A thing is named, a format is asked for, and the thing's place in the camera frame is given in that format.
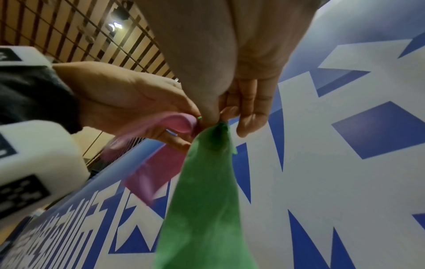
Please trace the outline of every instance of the black sleeve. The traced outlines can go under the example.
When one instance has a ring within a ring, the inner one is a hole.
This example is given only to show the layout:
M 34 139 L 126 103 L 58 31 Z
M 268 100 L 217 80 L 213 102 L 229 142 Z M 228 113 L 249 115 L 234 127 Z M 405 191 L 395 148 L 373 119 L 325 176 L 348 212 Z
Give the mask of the black sleeve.
M 0 125 L 54 121 L 72 134 L 82 130 L 78 115 L 77 99 L 50 67 L 0 67 Z

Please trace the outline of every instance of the green ribbon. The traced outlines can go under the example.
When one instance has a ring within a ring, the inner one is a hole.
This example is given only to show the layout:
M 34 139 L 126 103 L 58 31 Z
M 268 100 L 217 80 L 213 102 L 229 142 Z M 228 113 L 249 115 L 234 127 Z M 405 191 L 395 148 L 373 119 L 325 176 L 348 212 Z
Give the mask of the green ribbon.
M 161 228 L 154 269 L 258 269 L 243 239 L 226 123 L 193 141 Z

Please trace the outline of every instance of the blue and white wall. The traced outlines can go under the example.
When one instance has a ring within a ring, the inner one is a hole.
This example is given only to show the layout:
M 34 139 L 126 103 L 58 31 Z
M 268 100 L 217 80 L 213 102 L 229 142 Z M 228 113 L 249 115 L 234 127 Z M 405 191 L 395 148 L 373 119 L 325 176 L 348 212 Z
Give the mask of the blue and white wall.
M 332 0 L 234 157 L 261 269 L 425 266 L 425 1 Z M 120 180 L 146 141 L 34 221 L 2 268 L 150 268 L 178 178 L 147 207 Z

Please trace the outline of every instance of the black square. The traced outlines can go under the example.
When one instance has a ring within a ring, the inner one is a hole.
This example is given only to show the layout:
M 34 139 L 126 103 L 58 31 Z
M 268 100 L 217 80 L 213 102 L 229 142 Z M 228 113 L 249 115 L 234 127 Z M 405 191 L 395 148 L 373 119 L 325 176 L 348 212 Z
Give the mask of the black square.
M 0 133 L 0 159 L 16 154 L 16 150 Z
M 21 62 L 21 58 L 8 47 L 0 48 L 0 62 Z
M 0 218 L 26 208 L 50 195 L 35 175 L 0 186 Z

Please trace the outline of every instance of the pink ribbon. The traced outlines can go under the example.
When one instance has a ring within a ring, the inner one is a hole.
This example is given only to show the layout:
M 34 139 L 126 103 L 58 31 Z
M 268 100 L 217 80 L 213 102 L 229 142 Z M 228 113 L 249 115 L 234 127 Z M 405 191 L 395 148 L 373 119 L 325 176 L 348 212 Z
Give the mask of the pink ribbon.
M 104 160 L 112 160 L 131 138 L 143 136 L 150 128 L 164 126 L 179 133 L 194 135 L 197 119 L 189 114 L 163 112 L 126 126 L 102 151 Z M 144 160 L 125 181 L 124 186 L 147 205 L 152 205 L 155 193 L 182 169 L 185 154 L 163 145 Z

